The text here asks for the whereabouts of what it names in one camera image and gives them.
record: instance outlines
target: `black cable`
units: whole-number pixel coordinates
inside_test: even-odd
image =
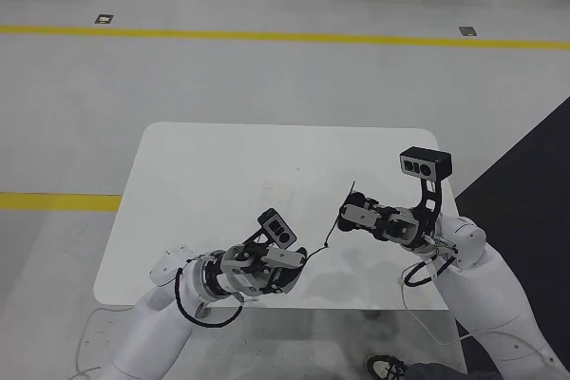
[[[352,182],[351,190],[349,191],[349,194],[347,195],[346,199],[349,197],[350,194],[352,194],[352,189],[354,188],[355,183],[356,183],[356,180],[354,180]],[[319,252],[323,251],[324,249],[330,248],[330,244],[328,244],[328,240],[330,239],[330,236],[332,235],[333,230],[335,230],[335,226],[338,224],[339,219],[340,219],[340,214],[338,214],[338,216],[335,218],[335,221],[333,222],[332,229],[330,230],[330,232],[325,237],[325,242],[323,242],[323,246],[321,248],[317,249],[316,251],[312,252],[310,255],[308,255],[308,257],[306,257],[306,262],[308,262],[308,260],[311,257],[313,257],[314,255],[318,254]]]
[[[190,322],[194,323],[197,326],[201,326],[207,329],[219,329],[222,328],[224,326],[229,325],[232,321],[234,321],[235,319],[237,319],[238,315],[240,314],[240,312],[243,311],[243,304],[241,302],[240,306],[238,306],[237,311],[233,314],[233,316],[231,316],[230,318],[226,319],[225,321],[221,322],[221,323],[205,323],[205,322],[200,322],[199,320],[197,320],[194,316],[190,315],[189,313],[186,312],[186,310],[183,309],[183,305],[181,304],[181,296],[180,296],[180,276],[183,273],[183,268],[179,268],[178,272],[175,274],[175,300],[178,303],[178,309],[180,309],[180,313],[181,315],[183,315],[187,320],[189,320]]]
[[[437,255],[432,256],[430,258],[431,261],[434,261],[435,258],[437,258]],[[437,270],[437,276],[439,276],[441,273],[444,272],[444,270],[451,265],[452,262],[454,262],[454,260],[456,259],[456,256],[452,255],[452,257],[450,257],[449,259],[446,260],[446,262],[444,263],[444,265],[441,266],[441,268],[439,268]],[[425,285],[428,284],[430,281],[432,281],[432,278],[427,277],[427,278],[423,278],[420,281],[416,281],[416,282],[411,282],[411,278],[418,273],[418,271],[420,271],[422,268],[426,267],[427,264],[423,261],[423,262],[419,262],[418,265],[416,265],[415,267],[413,267],[411,269],[411,271],[409,271],[409,273],[406,275],[406,278],[404,278],[403,283],[406,284],[407,286],[409,286],[410,288],[415,288],[417,286],[421,286],[421,285]]]

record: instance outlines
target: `dark wall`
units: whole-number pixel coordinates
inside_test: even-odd
[[[517,275],[542,333],[570,370],[570,97],[456,203]],[[463,348],[470,371],[494,368],[476,341]]]

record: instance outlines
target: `white tabletop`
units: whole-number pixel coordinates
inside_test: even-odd
[[[423,129],[154,123],[131,169],[95,297],[134,304],[153,287],[148,272],[164,249],[186,244],[200,254],[240,244],[269,207],[297,235],[292,248],[313,251],[353,181],[382,204],[412,207],[420,180],[399,166],[399,154],[411,146],[438,149]],[[444,213],[457,216],[447,180],[443,194]],[[330,245],[289,294],[264,295],[246,307],[403,309],[397,278],[416,256],[365,231],[336,229]],[[447,308],[432,284],[407,290],[406,301],[412,309]]]

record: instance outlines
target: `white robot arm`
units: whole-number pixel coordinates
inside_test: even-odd
[[[401,154],[401,167],[421,179],[419,205],[410,209],[383,206],[351,190],[340,207],[338,228],[366,230],[421,258],[420,264],[402,274],[402,296],[405,286],[433,282],[454,317],[482,344],[504,379],[570,379],[542,336],[522,285],[487,244],[484,230],[467,218],[440,214],[441,180],[451,174],[449,154],[412,147]],[[240,313],[239,309],[224,323],[207,324],[197,320],[205,304],[233,295],[242,306],[241,294],[288,293],[312,255],[307,256],[303,248],[287,251],[295,235],[275,210],[262,214],[258,222],[261,228],[253,236],[225,252],[194,256],[186,247],[167,251],[150,273],[157,288],[136,304],[129,333],[100,378],[162,379],[194,324],[223,327]],[[266,241],[256,243],[262,235]],[[430,277],[412,281],[425,266]]]
[[[420,203],[410,209],[393,208],[351,192],[340,208],[340,230],[366,230],[421,258],[420,264],[400,278],[404,305],[405,286],[433,282],[454,317],[484,347],[504,379],[570,379],[542,336],[522,285],[486,242],[485,231],[468,218],[440,214],[441,180],[451,174],[450,155],[412,147],[400,160],[404,173],[421,179]],[[434,202],[432,209],[429,200]],[[412,281],[425,266],[430,277]]]
[[[267,210],[257,221],[259,230],[227,251],[195,256],[181,246],[164,252],[150,271],[157,287],[135,305],[124,342],[100,379],[160,380],[180,356],[194,325],[224,327],[240,313],[241,294],[286,294],[294,287],[306,250],[286,249],[296,237],[276,210]],[[206,304],[231,295],[241,302],[231,318],[216,324],[198,320]]]

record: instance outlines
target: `person's foot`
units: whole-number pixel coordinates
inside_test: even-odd
[[[376,380],[394,380],[403,377],[408,367],[394,356],[371,355],[365,361],[365,368]]]

